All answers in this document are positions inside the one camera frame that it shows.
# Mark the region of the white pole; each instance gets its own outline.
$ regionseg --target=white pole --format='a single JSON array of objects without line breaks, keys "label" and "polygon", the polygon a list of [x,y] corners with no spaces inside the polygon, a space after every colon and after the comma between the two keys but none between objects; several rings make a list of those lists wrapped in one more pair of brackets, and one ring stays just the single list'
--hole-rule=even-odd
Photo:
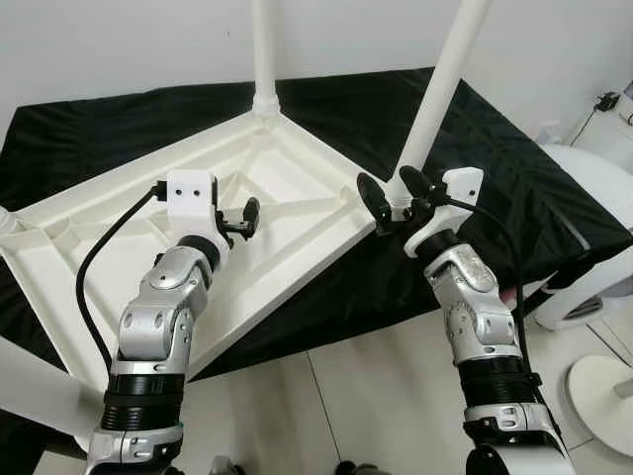
[{"label": "white pole", "polygon": [[258,116],[279,112],[275,92],[274,33],[270,0],[253,0],[253,51],[255,61],[255,97],[253,111]]},{"label": "white pole", "polygon": [[2,337],[0,375],[5,411],[74,435],[80,443],[99,424],[103,395]]},{"label": "white pole", "polygon": [[624,381],[623,383],[616,384],[613,387],[613,391],[617,394],[621,399],[628,399],[633,397],[633,379],[629,379],[628,381]]},{"label": "white pole", "polygon": [[398,170],[404,165],[418,170],[424,166],[490,4],[491,0],[462,0],[408,133],[396,172],[387,185],[387,197],[395,210],[407,207],[410,201]]}]

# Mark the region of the black fabric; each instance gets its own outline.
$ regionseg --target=black fabric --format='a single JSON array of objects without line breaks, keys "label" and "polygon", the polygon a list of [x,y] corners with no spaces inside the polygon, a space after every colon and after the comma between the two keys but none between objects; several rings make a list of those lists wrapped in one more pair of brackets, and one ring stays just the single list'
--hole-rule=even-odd
[{"label": "black fabric", "polygon": [[[286,80],[278,82],[278,94],[288,117],[387,179],[430,73],[415,69]],[[223,122],[249,110],[253,92],[252,83],[182,86],[21,107],[0,154],[0,204],[18,210]],[[568,285],[632,243],[581,186],[461,82],[425,172],[465,165],[485,170],[479,204],[508,226],[520,246],[527,280],[565,269],[561,280]],[[512,285],[509,251],[497,230],[474,216],[459,237],[473,245],[502,287]],[[61,366],[4,265],[0,285],[2,334]],[[371,235],[198,377],[392,325],[435,307],[419,265],[405,258],[398,240]]]}]

